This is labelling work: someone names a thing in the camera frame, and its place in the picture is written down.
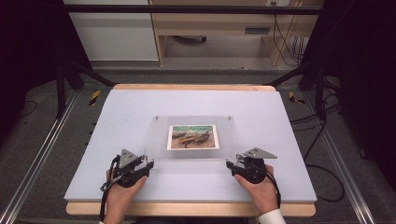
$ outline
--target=person's right hand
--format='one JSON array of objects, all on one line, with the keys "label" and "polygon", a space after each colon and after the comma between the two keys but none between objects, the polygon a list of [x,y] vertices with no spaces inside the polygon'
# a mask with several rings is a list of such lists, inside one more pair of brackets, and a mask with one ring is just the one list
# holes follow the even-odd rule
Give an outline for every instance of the person's right hand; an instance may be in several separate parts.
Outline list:
[{"label": "person's right hand", "polygon": [[[272,166],[265,165],[265,167],[268,172],[272,175],[274,174],[274,168]],[[264,178],[259,184],[252,184],[241,175],[235,175],[234,177],[239,185],[250,194],[260,215],[277,209],[276,189],[268,177]]]},{"label": "person's right hand", "polygon": [[106,215],[103,220],[106,224],[119,224],[123,221],[126,210],[131,204],[132,198],[143,188],[148,177],[145,175],[129,187],[124,188],[114,184],[108,192],[106,200]]}]

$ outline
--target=gray carpet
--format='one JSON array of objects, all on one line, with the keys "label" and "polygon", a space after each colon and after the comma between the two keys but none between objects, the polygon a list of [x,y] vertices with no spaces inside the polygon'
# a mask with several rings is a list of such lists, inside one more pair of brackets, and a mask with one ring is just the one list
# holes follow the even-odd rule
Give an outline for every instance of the gray carpet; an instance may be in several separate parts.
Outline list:
[{"label": "gray carpet", "polygon": [[[261,84],[282,75],[282,72],[268,72],[264,76],[258,71],[197,71],[192,73],[175,71],[150,72],[140,71],[102,71],[105,77],[123,83],[244,83]],[[86,144],[90,141],[90,132],[100,115],[101,108],[110,88],[85,79],[88,83],[79,91],[76,104],[53,146],[44,167],[27,197],[18,218],[52,218],[69,220],[98,220],[98,217],[76,217],[65,212],[66,201],[63,199]],[[101,90],[95,105],[89,106],[92,94]],[[300,92],[294,92],[297,99],[304,99]],[[289,92],[281,92],[284,105],[290,119],[298,119],[312,114],[308,105],[290,102]],[[18,185],[35,158],[47,136],[56,115],[55,83],[51,82],[31,90],[27,100],[37,102],[37,109],[18,120],[8,139],[2,143],[0,150],[0,178],[4,186],[0,188],[0,209],[12,198]],[[336,98],[328,98],[328,105],[336,104]],[[32,109],[26,103],[24,112]],[[294,130],[307,129],[317,125],[314,120],[293,126]],[[364,200],[367,202],[376,223],[396,223],[396,195],[392,191],[375,162],[363,160],[359,146],[351,134],[342,115],[337,111],[328,115],[326,127],[341,151],[347,167],[353,174]],[[318,127],[306,131],[296,131],[295,136],[304,155],[318,133]],[[335,173],[328,152],[321,138],[313,147],[307,162],[321,165]],[[340,186],[331,175],[316,168],[308,168],[314,188],[325,198],[337,198]],[[321,199],[316,202],[317,212],[308,218],[287,217],[288,223],[360,223],[347,195],[338,203],[328,203]]]}]

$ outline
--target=aluminum rail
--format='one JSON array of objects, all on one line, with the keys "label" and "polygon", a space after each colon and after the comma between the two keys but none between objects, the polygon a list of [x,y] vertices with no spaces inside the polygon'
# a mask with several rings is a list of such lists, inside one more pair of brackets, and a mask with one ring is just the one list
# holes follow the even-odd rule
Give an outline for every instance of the aluminum rail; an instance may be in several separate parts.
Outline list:
[{"label": "aluminum rail", "polygon": [[146,6],[146,5],[45,5],[44,9],[85,13],[198,13],[198,14],[271,14],[325,15],[340,9],[322,7],[234,7],[234,6]]},{"label": "aluminum rail", "polygon": [[29,170],[27,171],[25,177],[20,183],[11,201],[8,203],[6,209],[2,212],[0,216],[0,224],[13,223],[18,213],[20,212],[24,201],[26,200],[30,190],[32,189],[33,184],[35,183],[35,180],[37,179],[41,168],[44,165],[44,162],[50,154],[52,147],[60,131],[62,130],[62,127],[64,126],[67,117],[70,114],[77,95],[78,91],[71,92],[69,99],[66,102],[66,109],[63,115],[55,120],[51,130],[49,131],[49,134],[46,137],[46,140],[44,141],[41,148],[38,150],[35,156],[35,160],[32,162]]}]

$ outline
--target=black tripod leg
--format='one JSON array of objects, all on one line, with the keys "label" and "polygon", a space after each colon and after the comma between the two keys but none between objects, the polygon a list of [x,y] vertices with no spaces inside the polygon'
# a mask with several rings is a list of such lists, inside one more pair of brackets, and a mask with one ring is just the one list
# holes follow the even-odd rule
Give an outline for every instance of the black tripod leg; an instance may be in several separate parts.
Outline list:
[{"label": "black tripod leg", "polygon": [[79,63],[76,63],[74,61],[68,61],[68,63],[70,64],[70,66],[72,66],[73,68],[77,69],[78,71],[85,73],[86,75],[100,81],[101,83],[109,86],[109,87],[113,87],[115,85],[117,85],[118,83],[112,82],[104,77],[101,77],[100,75],[96,74],[95,72],[93,72],[91,69],[88,69],[84,66],[82,66]]},{"label": "black tripod leg", "polygon": [[319,68],[318,76],[317,76],[317,89],[315,96],[315,109],[317,110],[317,114],[321,120],[325,120],[326,111],[324,109],[323,102],[323,85],[325,82],[325,76],[323,75],[323,70]]},{"label": "black tripod leg", "polygon": [[307,68],[309,68],[309,65],[310,63],[302,64],[301,66],[289,71],[286,75],[279,77],[270,83],[264,84],[264,86],[276,87],[292,77],[303,74],[307,70]]},{"label": "black tripod leg", "polygon": [[62,72],[62,63],[56,68],[56,88],[58,92],[58,114],[56,118],[60,118],[66,108],[66,96],[64,93],[64,74]]}]

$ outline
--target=photograph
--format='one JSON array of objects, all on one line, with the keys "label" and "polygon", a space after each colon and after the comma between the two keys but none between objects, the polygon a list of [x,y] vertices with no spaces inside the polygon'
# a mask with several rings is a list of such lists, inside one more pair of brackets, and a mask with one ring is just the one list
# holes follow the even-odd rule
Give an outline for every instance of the photograph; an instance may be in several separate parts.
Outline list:
[{"label": "photograph", "polygon": [[168,135],[168,150],[218,149],[216,125],[171,125]]}]

